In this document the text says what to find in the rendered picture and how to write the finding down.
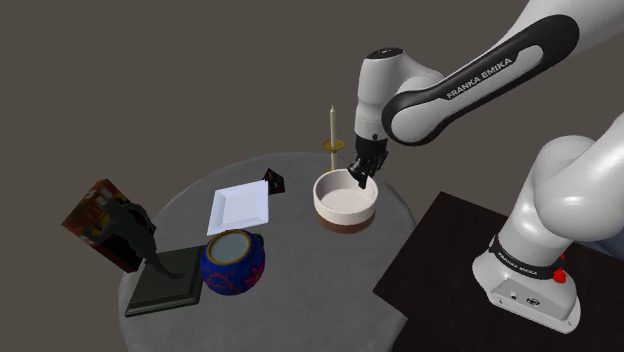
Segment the white square plate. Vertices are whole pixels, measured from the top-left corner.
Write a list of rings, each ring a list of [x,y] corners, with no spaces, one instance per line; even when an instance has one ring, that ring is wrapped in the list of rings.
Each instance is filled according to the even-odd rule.
[[[260,180],[240,184],[215,191],[206,235],[268,222],[268,183]]]

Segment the small black pyramid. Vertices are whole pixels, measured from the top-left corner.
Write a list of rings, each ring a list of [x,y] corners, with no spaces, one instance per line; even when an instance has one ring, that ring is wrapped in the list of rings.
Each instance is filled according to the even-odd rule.
[[[263,180],[268,185],[268,194],[279,194],[285,192],[284,178],[271,168],[268,168],[263,176]]]

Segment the cream candle on brass holder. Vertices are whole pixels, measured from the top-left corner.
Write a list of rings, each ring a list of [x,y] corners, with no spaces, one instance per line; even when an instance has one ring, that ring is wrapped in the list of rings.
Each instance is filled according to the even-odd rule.
[[[324,149],[330,153],[330,168],[328,172],[337,168],[337,153],[344,148],[344,142],[337,138],[337,115],[334,106],[329,111],[330,139],[324,143]]]

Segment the blue patterned round pot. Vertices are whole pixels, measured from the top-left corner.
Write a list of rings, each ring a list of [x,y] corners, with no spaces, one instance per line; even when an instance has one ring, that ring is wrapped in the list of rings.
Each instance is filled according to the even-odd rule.
[[[264,268],[264,238],[246,230],[227,230],[213,236],[200,258],[204,283],[225,296],[250,290],[260,280]]]

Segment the round grey table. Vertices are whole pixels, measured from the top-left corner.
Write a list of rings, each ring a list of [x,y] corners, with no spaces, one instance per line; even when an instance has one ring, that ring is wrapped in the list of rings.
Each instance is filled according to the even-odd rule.
[[[313,205],[326,154],[268,154],[223,167],[174,197],[155,217],[156,241],[169,251],[203,245],[218,189],[273,170],[285,189],[269,199],[258,228],[266,264],[249,291],[135,317],[120,327],[128,352],[391,352],[405,316],[374,287],[415,228],[403,199],[379,183],[373,221],[353,234],[324,228]]]

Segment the dark robot stand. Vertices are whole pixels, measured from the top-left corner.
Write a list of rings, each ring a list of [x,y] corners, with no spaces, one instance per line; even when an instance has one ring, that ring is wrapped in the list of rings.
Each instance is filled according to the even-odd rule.
[[[624,352],[624,261],[574,243],[581,303],[561,334],[492,305],[472,273],[505,216],[441,192],[374,288],[407,322],[392,352]]]

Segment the dark figure statue on base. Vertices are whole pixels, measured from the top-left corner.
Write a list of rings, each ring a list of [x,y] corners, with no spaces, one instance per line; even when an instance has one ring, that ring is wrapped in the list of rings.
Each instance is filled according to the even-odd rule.
[[[152,223],[142,206],[109,198],[98,205],[108,215],[108,235],[126,240],[144,260],[124,316],[134,317],[197,304],[201,294],[200,246],[160,252]]]

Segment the red and black box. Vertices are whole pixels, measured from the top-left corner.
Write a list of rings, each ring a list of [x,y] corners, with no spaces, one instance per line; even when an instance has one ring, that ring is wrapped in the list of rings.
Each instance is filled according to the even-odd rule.
[[[107,200],[116,201],[130,214],[131,219],[149,233],[150,241],[155,242],[156,226],[146,210],[141,205],[131,202],[108,179],[99,180],[91,187],[62,222],[62,226],[126,273],[136,272],[144,259],[147,259],[149,264],[160,263],[157,252],[145,257],[146,250],[137,253],[125,238],[113,231],[105,231],[109,226],[110,215],[102,208],[102,204]]]

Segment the white bowl with brown base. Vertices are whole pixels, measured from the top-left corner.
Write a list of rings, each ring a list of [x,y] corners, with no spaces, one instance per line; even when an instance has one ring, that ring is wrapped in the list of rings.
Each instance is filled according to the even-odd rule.
[[[328,224],[364,227],[376,212],[379,187],[368,177],[361,188],[347,169],[336,169],[316,179],[312,195],[315,212]]]

